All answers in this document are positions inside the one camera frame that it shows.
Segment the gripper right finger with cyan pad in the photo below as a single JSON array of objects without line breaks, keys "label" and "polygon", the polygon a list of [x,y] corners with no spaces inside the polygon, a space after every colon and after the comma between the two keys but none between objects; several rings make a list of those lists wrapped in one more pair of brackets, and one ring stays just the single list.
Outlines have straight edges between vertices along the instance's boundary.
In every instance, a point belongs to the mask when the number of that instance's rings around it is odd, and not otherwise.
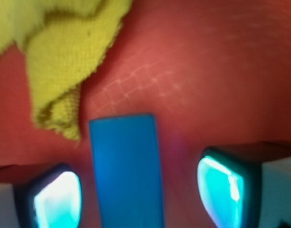
[{"label": "gripper right finger with cyan pad", "polygon": [[206,147],[197,184],[219,228],[291,228],[291,142]]}]

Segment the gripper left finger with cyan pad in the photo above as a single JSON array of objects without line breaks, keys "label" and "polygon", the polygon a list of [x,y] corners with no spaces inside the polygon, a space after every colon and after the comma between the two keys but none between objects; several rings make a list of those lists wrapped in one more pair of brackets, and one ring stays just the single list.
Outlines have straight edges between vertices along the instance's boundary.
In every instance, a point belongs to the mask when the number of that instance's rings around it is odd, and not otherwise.
[{"label": "gripper left finger with cyan pad", "polygon": [[77,228],[82,190],[65,163],[0,166],[0,228]]}]

